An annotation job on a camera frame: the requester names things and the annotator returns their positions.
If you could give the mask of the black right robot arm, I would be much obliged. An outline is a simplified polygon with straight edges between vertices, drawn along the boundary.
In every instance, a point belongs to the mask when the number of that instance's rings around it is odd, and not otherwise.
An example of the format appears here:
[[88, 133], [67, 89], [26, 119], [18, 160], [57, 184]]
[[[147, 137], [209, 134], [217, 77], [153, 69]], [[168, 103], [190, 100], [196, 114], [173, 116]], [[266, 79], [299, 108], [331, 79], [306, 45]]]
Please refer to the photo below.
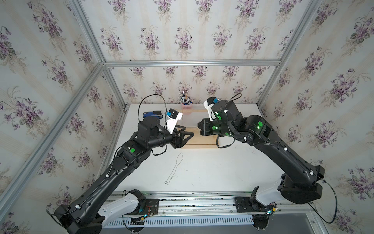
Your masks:
[[321, 199], [325, 169], [312, 165], [291, 149], [277, 134], [272, 125], [259, 115], [244, 117], [234, 100], [218, 100], [210, 97], [204, 101], [208, 118], [198, 124], [203, 136], [232, 137], [234, 141], [248, 144], [265, 154], [283, 170], [281, 177], [271, 186], [257, 186], [250, 197], [237, 197], [237, 212], [257, 212], [253, 222], [257, 229], [264, 229], [269, 216], [277, 209], [277, 202], [288, 200], [295, 204], [308, 204]]

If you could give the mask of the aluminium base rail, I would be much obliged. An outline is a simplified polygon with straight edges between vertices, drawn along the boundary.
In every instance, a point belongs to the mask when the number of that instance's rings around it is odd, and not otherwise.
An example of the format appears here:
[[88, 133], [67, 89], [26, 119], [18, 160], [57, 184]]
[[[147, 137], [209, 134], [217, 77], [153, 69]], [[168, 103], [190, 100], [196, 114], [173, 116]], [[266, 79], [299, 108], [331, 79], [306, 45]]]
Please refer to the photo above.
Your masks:
[[131, 211], [127, 203], [135, 203], [132, 196], [113, 193], [101, 212], [108, 212], [111, 202], [124, 205], [103, 227], [139, 232], [151, 227], [254, 225], [262, 230], [275, 214], [305, 214], [312, 227], [318, 225], [317, 215], [306, 204], [276, 201], [253, 208], [250, 192], [148, 192], [145, 198], [144, 211]]

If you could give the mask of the blue stapler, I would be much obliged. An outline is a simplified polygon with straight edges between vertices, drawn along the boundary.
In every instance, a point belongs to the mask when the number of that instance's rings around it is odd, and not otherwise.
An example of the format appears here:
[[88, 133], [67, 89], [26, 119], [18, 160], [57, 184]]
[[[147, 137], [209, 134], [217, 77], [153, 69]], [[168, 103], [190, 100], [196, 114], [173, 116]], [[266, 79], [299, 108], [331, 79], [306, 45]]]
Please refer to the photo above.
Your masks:
[[162, 119], [163, 114], [161, 111], [149, 111], [149, 112], [143, 113], [143, 118], [146, 118], [146, 117], [156, 117], [158, 119]]

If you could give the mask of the wooden jewelry display stand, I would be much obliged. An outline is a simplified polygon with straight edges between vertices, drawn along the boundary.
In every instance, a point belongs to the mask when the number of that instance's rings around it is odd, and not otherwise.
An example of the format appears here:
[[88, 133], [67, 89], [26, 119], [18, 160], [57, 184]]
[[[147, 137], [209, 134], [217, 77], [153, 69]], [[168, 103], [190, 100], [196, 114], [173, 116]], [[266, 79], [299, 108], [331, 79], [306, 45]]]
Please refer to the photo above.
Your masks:
[[185, 149], [213, 149], [216, 148], [216, 136], [202, 136], [197, 124], [208, 117], [206, 109], [182, 109], [182, 119], [178, 122], [186, 127], [186, 131], [194, 136], [183, 147]]

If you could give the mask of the pink pen cup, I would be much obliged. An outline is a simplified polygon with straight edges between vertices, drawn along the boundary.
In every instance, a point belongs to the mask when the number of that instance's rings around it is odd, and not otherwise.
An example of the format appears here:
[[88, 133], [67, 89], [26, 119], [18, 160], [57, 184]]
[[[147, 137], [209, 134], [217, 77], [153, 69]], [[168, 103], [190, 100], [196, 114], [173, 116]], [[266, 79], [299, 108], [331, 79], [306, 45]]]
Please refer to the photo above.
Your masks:
[[183, 110], [192, 109], [192, 99], [187, 96], [185, 91], [181, 93], [180, 101], [181, 101], [181, 107]]

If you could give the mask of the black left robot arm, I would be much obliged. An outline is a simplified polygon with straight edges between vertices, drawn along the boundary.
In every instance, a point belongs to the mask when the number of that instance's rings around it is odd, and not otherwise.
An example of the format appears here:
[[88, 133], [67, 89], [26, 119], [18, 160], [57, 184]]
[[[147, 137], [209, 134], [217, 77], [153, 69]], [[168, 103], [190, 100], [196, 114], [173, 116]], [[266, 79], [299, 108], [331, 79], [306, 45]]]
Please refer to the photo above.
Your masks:
[[72, 203], [58, 206], [49, 216], [69, 234], [99, 234], [121, 215], [141, 213], [146, 198], [137, 189], [114, 202], [106, 201], [121, 182], [153, 154], [154, 148], [166, 150], [168, 145], [182, 148], [194, 136], [177, 124], [182, 116], [171, 108], [165, 112], [164, 125], [155, 116], [138, 120], [137, 131], [116, 150], [109, 167], [91, 187]]

